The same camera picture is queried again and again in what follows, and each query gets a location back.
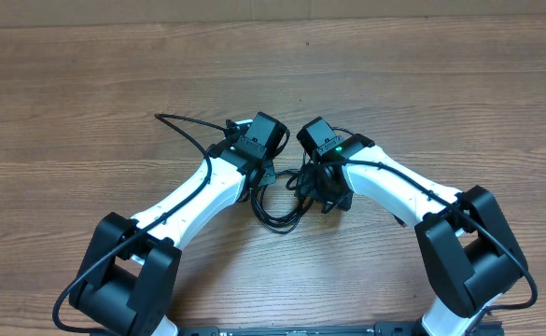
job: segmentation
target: black joint bracket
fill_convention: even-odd
[[[103,218],[77,275],[132,236],[135,224],[134,220],[115,213]],[[146,235],[138,242],[123,251],[123,257],[131,254],[144,257],[137,278],[116,265],[113,257],[92,271],[69,295],[74,308],[117,335],[152,334],[171,304],[181,250],[169,238],[158,241]]]
[[[520,246],[495,197],[476,186],[458,195],[455,205],[469,215],[527,268]],[[428,281],[441,301],[455,314],[472,317],[496,295],[522,277],[516,265],[481,234],[463,247],[455,235],[469,223],[451,210],[426,214],[415,226]]]

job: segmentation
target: wood grain surface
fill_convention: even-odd
[[[144,210],[187,179],[198,151],[158,112],[222,124],[264,111],[297,133],[322,116],[445,185],[496,196],[540,290],[498,312],[546,334],[546,16],[236,22],[0,30],[0,335],[55,335],[52,304],[110,211]],[[183,125],[204,145],[220,134]],[[275,161],[297,166],[292,138]],[[293,204],[279,183],[268,206]],[[184,251],[181,326],[355,325],[431,304],[417,242],[380,205],[316,206],[288,236],[248,204]],[[525,301],[524,281],[500,301]],[[90,326],[62,308],[69,324]]]
[[[546,0],[0,0],[0,28],[546,14]]]

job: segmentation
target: wooden table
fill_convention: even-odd
[[[0,30],[0,335],[62,334],[50,310],[98,220],[196,170],[198,151],[154,113],[222,124],[260,110],[292,134],[322,116],[430,179],[494,192],[540,297],[492,319],[546,334],[546,16],[525,16]],[[183,127],[205,146],[221,136]],[[292,137],[275,165],[300,160]],[[294,202],[283,185],[276,214]],[[422,315],[434,293],[413,232],[359,196],[319,210],[288,236],[246,203],[224,210],[184,251],[169,316],[238,328]],[[519,281],[501,301],[528,295]],[[62,316],[91,325],[68,305]]]

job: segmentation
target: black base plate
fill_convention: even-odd
[[[286,327],[256,329],[183,328],[179,336],[422,336],[419,322],[378,322],[369,326]],[[473,336],[504,336],[501,322],[482,323]]]

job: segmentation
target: black cable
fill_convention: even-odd
[[[152,223],[145,226],[142,230],[140,230],[136,234],[132,235],[125,242],[120,243],[119,245],[117,245],[115,248],[113,248],[109,253],[104,255],[102,258],[98,259],[98,261],[94,262],[92,264],[92,266],[90,266],[88,268],[88,270],[86,270],[86,272],[84,272],[82,275],[80,275],[78,278],[76,278],[71,284],[69,284],[69,286],[67,286],[63,290],[63,292],[61,293],[59,298],[56,300],[55,305],[52,308],[52,320],[55,323],[55,326],[57,326],[57,328],[59,328],[59,329],[61,329],[63,331],[74,332],[74,333],[98,333],[98,334],[105,334],[106,333],[106,334],[109,334],[109,331],[107,329],[102,329],[102,328],[78,328],[78,327],[70,327],[70,326],[65,325],[61,321],[61,319],[59,318],[59,309],[61,308],[61,305],[65,301],[65,298],[71,293],[71,291],[74,289],[74,287],[79,285],[86,277],[88,277],[88,275],[92,271],[94,271],[100,265],[104,264],[106,261],[108,261],[111,258],[115,257],[124,248],[126,248],[127,246],[133,244],[136,240],[138,240],[140,237],[145,235],[148,231],[152,230],[157,225],[159,225],[163,221],[165,221],[168,217],[170,217],[172,214],[174,214],[175,211],[179,210],[182,206],[186,205],[189,201],[191,201],[194,197],[196,197],[196,195],[198,195],[204,189],[204,187],[206,187],[206,185],[210,182],[210,177],[211,177],[213,168],[212,168],[212,163],[210,162],[210,157],[208,156],[208,153],[206,152],[206,150],[193,137],[191,137],[189,134],[183,132],[180,128],[175,126],[173,123],[171,123],[167,119],[180,119],[180,120],[185,120],[185,121],[196,122],[196,123],[199,123],[201,125],[210,126],[210,127],[216,128],[216,129],[222,129],[222,130],[224,130],[224,129],[222,127],[220,127],[220,126],[216,126],[216,125],[208,123],[208,122],[204,122],[204,121],[196,120],[196,119],[191,119],[191,118],[187,118],[187,117],[167,115],[167,114],[155,114],[154,117],[156,119],[160,120],[161,122],[163,122],[165,125],[167,125],[167,126],[171,127],[172,129],[174,129],[175,131],[177,131],[181,135],[183,135],[186,139],[188,139],[188,141],[190,141],[194,146],[196,146],[196,148],[198,148],[198,150],[200,150],[200,152],[203,154],[204,159],[206,160],[206,166],[208,168],[207,172],[206,172],[206,177],[204,178],[204,180],[202,181],[200,186],[198,186],[198,188],[196,188],[196,190],[194,190],[183,201],[178,203],[171,210],[169,210],[169,211],[165,212],[164,214],[162,214],[160,217],[155,219]]]
[[[351,132],[351,131],[349,131],[349,130],[343,128],[343,127],[331,127],[331,129],[332,129],[333,131],[341,131],[341,132],[348,133],[348,134],[350,134],[350,135],[354,135],[353,132]]]
[[[289,138],[289,130],[286,130],[286,141],[285,143],[280,146],[276,151],[275,155],[280,153],[279,149],[283,149],[285,145],[287,144],[287,140]],[[301,168],[298,169],[286,169],[284,171],[278,172],[275,174],[276,177],[282,176],[282,175],[291,175],[296,176],[300,173],[302,169],[306,166],[305,161],[305,152],[301,159]],[[266,210],[264,210],[264,193],[268,186],[260,186],[256,189],[251,189],[249,191],[249,195],[246,196],[246,199],[249,198],[252,204],[252,211],[254,212],[254,216],[258,219],[258,221],[269,231],[277,234],[288,234],[297,228],[298,224],[300,223],[301,217],[310,209],[312,204],[314,204],[314,199],[310,198],[310,200],[307,200],[307,196],[301,195],[301,190],[298,190],[296,197],[298,198],[298,204],[296,205],[293,210],[291,210],[289,213],[280,216],[280,217],[273,217],[269,215]],[[289,227],[286,230],[278,230],[282,228]]]
[[[212,127],[214,129],[217,129],[219,131],[222,131],[222,132],[226,132],[227,129],[222,127],[222,126],[218,126],[214,123],[210,123],[210,122],[206,122],[206,121],[202,121],[202,120],[198,120],[198,119],[194,119],[194,118],[189,118],[189,117],[182,117],[182,116],[176,116],[176,115],[170,115],[170,114],[164,114],[164,113],[158,113],[158,114],[155,114],[154,115],[154,118],[164,122],[163,120],[165,118],[167,119],[179,119],[179,120],[184,120],[184,121],[189,121],[189,122],[193,122],[193,123],[197,123],[197,124],[201,124],[203,126],[208,126],[208,127]]]
[[[328,202],[327,200],[323,197],[323,203],[322,203],[322,213],[323,214],[328,214],[331,210],[333,210],[334,208],[337,207],[337,205],[339,205],[339,203],[341,203],[347,196],[349,195],[349,192],[346,192],[343,196],[341,196],[337,201],[331,203],[330,205],[328,205]]]
[[[276,149],[276,151],[273,154],[273,159],[276,158],[277,155],[281,154],[283,149],[285,149],[285,146],[287,146],[287,142],[289,142],[289,137],[291,136],[291,132],[289,131],[287,127],[284,129],[284,131],[285,131],[285,142],[283,142],[283,145],[279,146]]]
[[[382,162],[371,162],[371,161],[355,161],[355,160],[345,160],[345,161],[332,161],[332,162],[324,162],[319,163],[316,162],[316,152],[313,152],[313,159],[314,159],[314,166],[310,169],[320,169],[321,167],[326,166],[335,166],[335,165],[345,165],[345,164],[362,164],[362,165],[368,165],[372,167],[377,167],[379,169],[387,170],[388,172],[391,172],[394,175],[397,175],[404,181],[408,182],[412,186],[414,186],[416,189],[419,189],[422,191],[426,196],[428,196],[430,199],[441,203],[445,207],[447,207],[449,210],[453,211],[454,214],[456,214],[459,217],[464,218],[471,226],[478,231],[483,237],[488,239],[492,244],[494,244],[496,247],[498,247],[507,257],[515,264],[515,266],[521,271],[525,279],[527,280],[527,283],[530,286],[531,296],[530,299],[524,303],[515,303],[515,304],[497,304],[497,305],[491,305],[488,307],[483,308],[480,311],[480,314],[476,318],[476,322],[470,326],[468,330],[466,330],[466,334],[471,332],[482,320],[484,315],[491,314],[491,312],[494,312],[496,310],[520,310],[529,308],[534,303],[536,303],[538,299],[538,286],[536,285],[536,281],[534,281],[534,278],[530,274],[529,270],[524,267],[524,265],[516,258],[512,252],[509,251],[509,249],[505,248],[503,244],[495,238],[492,234],[490,234],[482,225],[480,225],[478,222],[476,222],[470,215],[466,214],[465,212],[459,210],[456,206],[453,204],[445,201],[443,198],[439,197],[437,194],[435,194],[432,190],[426,189],[424,186],[417,183],[414,179],[407,176],[400,170],[393,168],[391,166],[388,166],[386,164],[383,164]]]

